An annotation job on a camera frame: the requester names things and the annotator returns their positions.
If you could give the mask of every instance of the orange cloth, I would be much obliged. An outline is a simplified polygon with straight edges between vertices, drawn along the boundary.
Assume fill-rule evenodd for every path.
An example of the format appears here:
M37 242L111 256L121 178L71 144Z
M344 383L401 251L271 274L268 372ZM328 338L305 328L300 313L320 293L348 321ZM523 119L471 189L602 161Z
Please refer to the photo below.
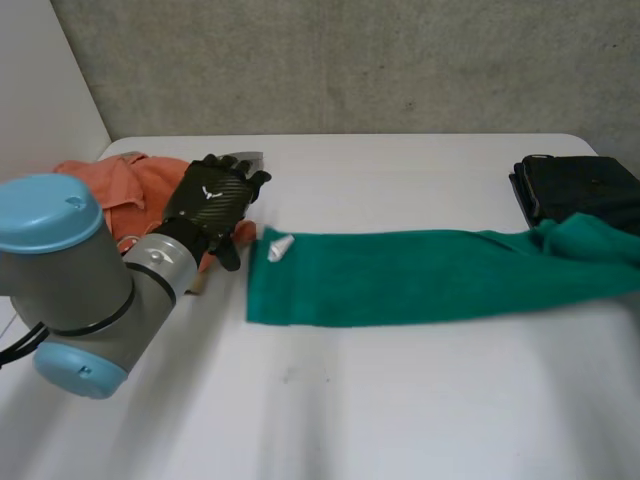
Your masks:
M141 237L160 225L162 211L188 166L177 158L133 153L95 163L64 162L53 171L72 175L89 186L113 238L120 242L130 235Z

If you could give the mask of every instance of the green cloth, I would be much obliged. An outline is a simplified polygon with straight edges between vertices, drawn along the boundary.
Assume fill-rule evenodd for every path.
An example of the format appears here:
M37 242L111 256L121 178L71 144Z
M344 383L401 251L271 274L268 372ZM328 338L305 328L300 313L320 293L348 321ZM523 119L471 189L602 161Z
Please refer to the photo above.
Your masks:
M430 230L294 233L269 262L254 246L248 320L365 327L431 323L556 307L640 289L640 237L576 214L518 234Z

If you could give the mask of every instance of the white table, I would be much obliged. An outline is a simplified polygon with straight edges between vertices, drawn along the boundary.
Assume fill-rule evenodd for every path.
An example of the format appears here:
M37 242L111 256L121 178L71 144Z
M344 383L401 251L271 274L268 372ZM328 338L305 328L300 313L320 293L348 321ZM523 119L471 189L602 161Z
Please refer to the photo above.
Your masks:
M513 164L593 154L576 137L536 134L128 138L103 156L131 150L261 150L273 181L250 217L309 232L522 231ZM245 323L245 282L244 269L219 271L181 299L107 401L57 390L28 360L5 367L0 478L638 477L640 343L618 303L282 328ZM14 322L2 345L23 331Z

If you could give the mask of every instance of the black folded cloth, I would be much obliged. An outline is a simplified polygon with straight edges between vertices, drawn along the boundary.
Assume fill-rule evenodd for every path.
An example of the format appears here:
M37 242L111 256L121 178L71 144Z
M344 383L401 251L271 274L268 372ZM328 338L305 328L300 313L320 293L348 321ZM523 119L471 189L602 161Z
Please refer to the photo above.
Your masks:
M509 175L529 226L574 213L640 235L640 181L615 158L529 155Z

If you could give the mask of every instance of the robotic hand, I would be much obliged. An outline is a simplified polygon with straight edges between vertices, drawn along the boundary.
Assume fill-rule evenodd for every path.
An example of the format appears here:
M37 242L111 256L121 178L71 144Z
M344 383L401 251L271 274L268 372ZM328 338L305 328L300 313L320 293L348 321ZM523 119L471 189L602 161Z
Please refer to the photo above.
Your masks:
M187 168L163 223L124 257L88 188L64 175L0 185L0 294L31 332L0 365L36 350L36 370L78 395L108 398L127 378L205 252L227 270L231 235L271 176L262 155L207 155Z

